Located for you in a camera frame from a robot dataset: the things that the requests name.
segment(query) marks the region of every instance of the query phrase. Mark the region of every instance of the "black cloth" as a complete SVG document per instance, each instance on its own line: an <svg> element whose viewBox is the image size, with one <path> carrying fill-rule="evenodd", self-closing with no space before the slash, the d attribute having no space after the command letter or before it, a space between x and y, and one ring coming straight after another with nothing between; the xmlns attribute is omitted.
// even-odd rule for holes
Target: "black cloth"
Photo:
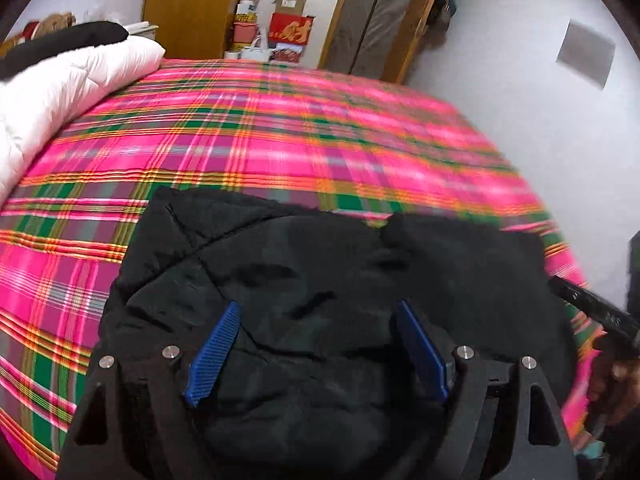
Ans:
<svg viewBox="0 0 640 480"><path fill-rule="evenodd" d="M629 244L629 290L626 294L626 310L640 320L640 232Z"/></svg>
<svg viewBox="0 0 640 480"><path fill-rule="evenodd" d="M152 344L142 328L185 333L235 300L238 338L193 413L222 478L248 478L236 468L249 462L260 478L284 477L270 467L380 478L442 421L392 328L397 302L486 356L534 356L563 402L576 351L546 281L531 234L413 214L373 229L211 188L160 188L111 288L100 344L127 334Z"/></svg>
<svg viewBox="0 0 640 480"><path fill-rule="evenodd" d="M12 48L0 59L0 80L9 79L28 67L63 52L86 46L120 43L128 37L129 33L124 27L113 22L81 23L57 30Z"/></svg>

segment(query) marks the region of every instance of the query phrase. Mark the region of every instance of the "silver screw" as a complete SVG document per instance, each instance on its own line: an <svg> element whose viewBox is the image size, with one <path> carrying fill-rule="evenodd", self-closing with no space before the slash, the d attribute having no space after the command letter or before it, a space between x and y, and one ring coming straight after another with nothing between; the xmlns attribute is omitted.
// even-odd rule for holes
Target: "silver screw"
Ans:
<svg viewBox="0 0 640 480"><path fill-rule="evenodd" d="M115 362L116 359L114 359L112 355L105 355L100 359L98 364L100 365L100 368L111 368Z"/></svg>
<svg viewBox="0 0 640 480"><path fill-rule="evenodd" d="M471 359L476 353L471 346L462 345L456 349L458 356L464 360Z"/></svg>
<svg viewBox="0 0 640 480"><path fill-rule="evenodd" d="M180 349L176 345L165 346L162 349L162 357L166 359L173 359L174 357L178 357L180 353Z"/></svg>
<svg viewBox="0 0 640 480"><path fill-rule="evenodd" d="M533 357L527 355L522 358L522 366L527 370L533 370L533 368L538 366L538 362Z"/></svg>

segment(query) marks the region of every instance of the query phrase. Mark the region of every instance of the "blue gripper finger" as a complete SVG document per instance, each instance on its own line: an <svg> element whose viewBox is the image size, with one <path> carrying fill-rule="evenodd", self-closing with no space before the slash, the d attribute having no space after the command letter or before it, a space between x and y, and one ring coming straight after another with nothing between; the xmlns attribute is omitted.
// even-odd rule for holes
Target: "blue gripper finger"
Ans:
<svg viewBox="0 0 640 480"><path fill-rule="evenodd" d="M449 398L446 364L424 326L406 301L396 307L396 326L422 387L434 400Z"/></svg>
<svg viewBox="0 0 640 480"><path fill-rule="evenodd" d="M232 301L191 362L184 399L192 408L195 408L201 399L209 397L216 384L222 365L240 330L240 315L240 306Z"/></svg>

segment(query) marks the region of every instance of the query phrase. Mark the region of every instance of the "pink plaid bedsheet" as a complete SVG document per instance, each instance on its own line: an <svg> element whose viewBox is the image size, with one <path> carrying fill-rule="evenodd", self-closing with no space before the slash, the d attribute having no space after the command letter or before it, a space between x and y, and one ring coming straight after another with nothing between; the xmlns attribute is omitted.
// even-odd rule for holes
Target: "pink plaid bedsheet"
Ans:
<svg viewBox="0 0 640 480"><path fill-rule="evenodd" d="M0 211L0 428L52 479L109 286L157 186L216 186L382 222L395 211L536 232L584 279L535 193L451 105L407 88L247 62L168 60L65 127ZM581 427L597 328L567 306Z"/></svg>

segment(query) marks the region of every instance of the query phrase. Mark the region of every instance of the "stuffed toy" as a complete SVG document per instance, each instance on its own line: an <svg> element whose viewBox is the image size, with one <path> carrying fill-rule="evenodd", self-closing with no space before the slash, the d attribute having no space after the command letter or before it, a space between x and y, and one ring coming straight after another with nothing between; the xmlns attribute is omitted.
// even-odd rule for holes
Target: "stuffed toy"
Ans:
<svg viewBox="0 0 640 480"><path fill-rule="evenodd" d="M12 36L0 44L0 57L6 56L13 47L25 41L37 40L47 34L62 30L63 28L69 28L75 24L76 17L71 12L52 14L41 22L29 22L20 34Z"/></svg>

